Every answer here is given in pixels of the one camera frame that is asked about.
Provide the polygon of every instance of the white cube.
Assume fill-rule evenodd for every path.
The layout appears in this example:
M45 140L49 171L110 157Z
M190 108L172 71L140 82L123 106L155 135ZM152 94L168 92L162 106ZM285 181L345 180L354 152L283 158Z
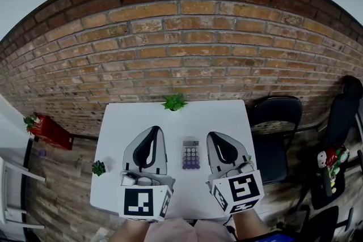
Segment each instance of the white cube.
M167 185L120 186L119 216L133 220L164 221L171 196Z
M213 180L212 195L226 215L253 209L264 197L260 171Z

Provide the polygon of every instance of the brick wall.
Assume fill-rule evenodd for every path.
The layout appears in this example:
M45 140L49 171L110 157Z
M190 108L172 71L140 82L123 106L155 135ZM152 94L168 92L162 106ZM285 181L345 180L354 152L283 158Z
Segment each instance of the brick wall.
M0 93L72 133L98 135L110 102L293 95L317 122L363 29L329 0L49 0L0 43Z

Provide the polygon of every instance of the red box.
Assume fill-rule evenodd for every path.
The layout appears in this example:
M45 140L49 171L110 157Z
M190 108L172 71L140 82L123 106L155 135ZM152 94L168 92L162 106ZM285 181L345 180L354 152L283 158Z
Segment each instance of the red box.
M49 116L37 115L40 122L29 131L46 143L61 149L71 150L74 137Z

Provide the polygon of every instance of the floor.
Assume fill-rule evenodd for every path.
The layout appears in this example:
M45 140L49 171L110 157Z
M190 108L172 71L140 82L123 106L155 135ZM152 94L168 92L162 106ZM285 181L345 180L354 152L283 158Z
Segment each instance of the floor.
M301 170L295 159L297 150L315 144L320 135L315 130L296 134L289 150L290 173ZM363 147L357 130L351 130L346 145L352 156ZM45 157L38 155L42 149L47 151ZM89 203L95 151L96 141L85 139L76 139L72 151L55 149L42 142L34 144L29 168L45 176L47 181L28 182L27 209L29 222L45 225L45 230L36 231L41 241L89 241L100 227L114 230L121 223L119 217L96 210ZM333 205L340 207L340 220L346 219L349 209L354 206L353 228L363 219L361 172L357 168L348 171L346 182L344 194ZM264 190L265 197L258 213L267 225L273 228L278 222L291 219L286 212L297 202L299 186L274 184L265 186ZM309 204L309 196L304 204ZM336 230L336 241L345 241L347 235L349 231L344 232L343 228Z

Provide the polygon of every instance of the green plant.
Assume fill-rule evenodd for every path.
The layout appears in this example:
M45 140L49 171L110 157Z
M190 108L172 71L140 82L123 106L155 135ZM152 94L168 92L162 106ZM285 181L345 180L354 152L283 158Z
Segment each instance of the green plant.
M32 129L34 127L36 120L37 117L35 116L35 114L31 114L30 116L24 118L24 123L27 125L27 130Z
M98 176L102 175L102 173L105 173L106 167L104 166L104 163L100 162L99 160L94 162L92 165L92 172Z
M166 102L162 105L165 107L165 109L169 109L172 111L177 111L187 105L187 103L182 100L181 94L166 96L165 101Z

